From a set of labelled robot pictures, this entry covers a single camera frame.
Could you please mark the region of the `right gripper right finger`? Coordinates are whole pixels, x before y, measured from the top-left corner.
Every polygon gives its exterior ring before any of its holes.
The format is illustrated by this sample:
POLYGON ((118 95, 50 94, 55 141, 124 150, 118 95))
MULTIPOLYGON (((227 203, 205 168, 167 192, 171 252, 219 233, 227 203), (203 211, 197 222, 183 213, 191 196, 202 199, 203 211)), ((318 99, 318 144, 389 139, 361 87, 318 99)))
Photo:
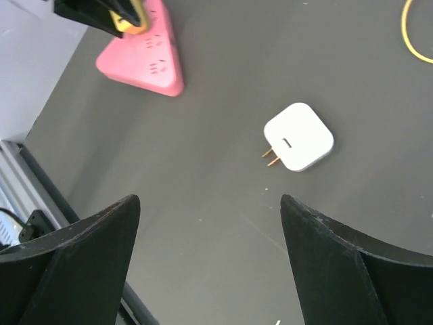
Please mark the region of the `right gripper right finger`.
POLYGON ((431 324, 432 256, 284 194, 280 215, 305 324, 431 324))

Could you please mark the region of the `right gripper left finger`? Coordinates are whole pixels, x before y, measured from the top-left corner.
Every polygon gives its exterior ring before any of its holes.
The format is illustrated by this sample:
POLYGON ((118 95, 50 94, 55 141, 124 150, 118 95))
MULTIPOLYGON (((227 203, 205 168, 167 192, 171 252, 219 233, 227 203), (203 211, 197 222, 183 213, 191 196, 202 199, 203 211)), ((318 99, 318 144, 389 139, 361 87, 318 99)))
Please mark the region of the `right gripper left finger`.
POLYGON ((133 252, 140 200, 1 251, 2 324, 114 324, 133 252))

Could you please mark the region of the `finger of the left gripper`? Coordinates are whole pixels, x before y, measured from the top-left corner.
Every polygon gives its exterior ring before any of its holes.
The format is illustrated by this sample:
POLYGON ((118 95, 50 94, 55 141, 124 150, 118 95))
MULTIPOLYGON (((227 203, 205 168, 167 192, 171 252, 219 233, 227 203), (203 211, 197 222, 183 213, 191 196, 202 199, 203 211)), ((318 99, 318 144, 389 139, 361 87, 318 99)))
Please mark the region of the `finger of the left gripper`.
POLYGON ((65 19, 79 22, 122 38, 114 21, 106 9, 98 1, 58 1, 53 2, 53 12, 65 19))
POLYGON ((112 1, 111 16, 115 25, 128 22, 133 26, 141 26, 142 1, 119 0, 112 1))

